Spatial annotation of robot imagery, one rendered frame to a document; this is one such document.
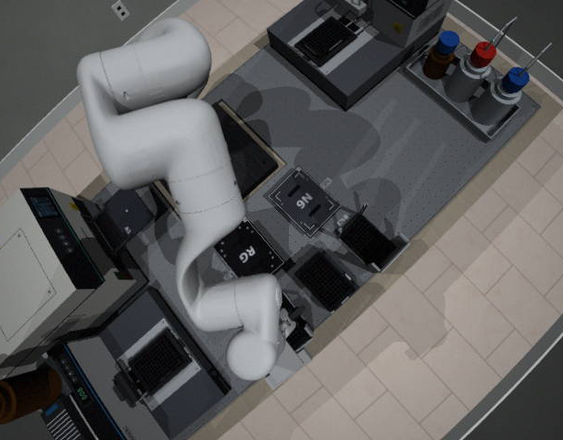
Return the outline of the black regrip nest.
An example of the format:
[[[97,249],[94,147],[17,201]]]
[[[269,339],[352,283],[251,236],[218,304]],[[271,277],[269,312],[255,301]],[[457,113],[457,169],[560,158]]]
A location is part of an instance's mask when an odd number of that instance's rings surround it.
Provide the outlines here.
[[[261,273],[274,275],[287,264],[246,217],[213,248],[237,278]]]

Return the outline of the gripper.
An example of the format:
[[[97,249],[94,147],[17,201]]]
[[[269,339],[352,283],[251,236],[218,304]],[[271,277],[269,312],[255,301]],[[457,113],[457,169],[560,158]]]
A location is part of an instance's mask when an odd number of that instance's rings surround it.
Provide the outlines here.
[[[304,306],[301,305],[300,307],[295,307],[293,309],[288,309],[287,311],[284,308],[280,309],[280,322],[285,320],[289,325],[286,328],[285,339],[290,335],[293,329],[296,327],[296,322],[299,319],[299,315],[302,315],[303,311],[305,310]],[[289,316],[288,316],[289,315]],[[284,319],[285,318],[285,319]]]

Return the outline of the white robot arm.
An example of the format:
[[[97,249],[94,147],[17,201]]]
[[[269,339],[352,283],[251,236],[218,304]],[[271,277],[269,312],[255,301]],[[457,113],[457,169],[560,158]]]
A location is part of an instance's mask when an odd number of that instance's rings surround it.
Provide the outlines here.
[[[218,116],[197,99],[211,66],[203,33],[170,17],[135,43],[84,56],[77,81],[109,180],[121,190],[168,184],[184,227],[176,288],[193,324],[205,332],[243,327],[227,344],[226,362],[243,380],[266,376],[274,390],[313,360],[285,339],[278,280],[261,273],[205,284],[197,268],[197,258],[246,215]]]

